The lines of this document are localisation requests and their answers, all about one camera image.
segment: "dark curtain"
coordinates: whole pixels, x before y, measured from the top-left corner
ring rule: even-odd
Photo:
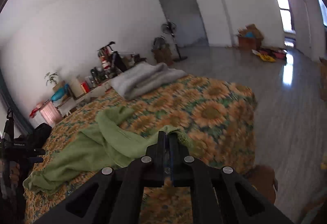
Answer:
[[[14,116],[14,123],[17,128],[22,132],[23,135],[31,134],[33,127],[28,120],[21,114],[15,102],[13,101],[9,90],[7,88],[6,82],[4,81],[1,69],[0,69],[0,99],[4,106],[4,109],[7,111],[8,108],[11,108]]]

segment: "sunflower bedspread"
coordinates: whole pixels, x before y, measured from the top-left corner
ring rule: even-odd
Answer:
[[[251,89],[205,77],[188,75],[164,85],[135,100],[125,101],[113,89],[85,105],[57,124],[44,145],[43,169],[69,142],[78,130],[95,122],[96,114],[106,107],[125,105],[135,113],[121,128],[148,137],[151,130],[170,124],[182,126],[194,142],[193,156],[220,168],[233,167],[246,173],[254,163],[255,139],[253,113],[256,100]],[[85,172],[62,185],[48,196],[26,190],[26,223],[33,223],[51,207],[60,203],[96,172]],[[188,187],[171,187],[166,180],[163,188],[145,188],[140,223],[192,223],[192,205]]]

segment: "doorway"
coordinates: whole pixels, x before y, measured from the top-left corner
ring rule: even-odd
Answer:
[[[179,47],[208,46],[197,0],[159,0],[166,19],[176,24]]]

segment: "gray blanket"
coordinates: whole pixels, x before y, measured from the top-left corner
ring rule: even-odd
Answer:
[[[168,68],[165,63],[156,66],[140,63],[110,82],[112,88],[125,100],[132,100],[186,75],[182,70]]]

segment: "green plant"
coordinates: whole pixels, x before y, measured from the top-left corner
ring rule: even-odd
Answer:
[[[52,84],[52,83],[55,83],[55,84],[58,84],[58,82],[56,81],[56,78],[58,77],[58,74],[57,73],[53,73],[53,74],[50,74],[50,72],[48,72],[46,75],[45,75],[45,77],[44,77],[44,79],[46,79],[46,78],[49,78],[47,81],[46,81],[46,86],[48,85],[48,82],[50,83],[50,84]]]

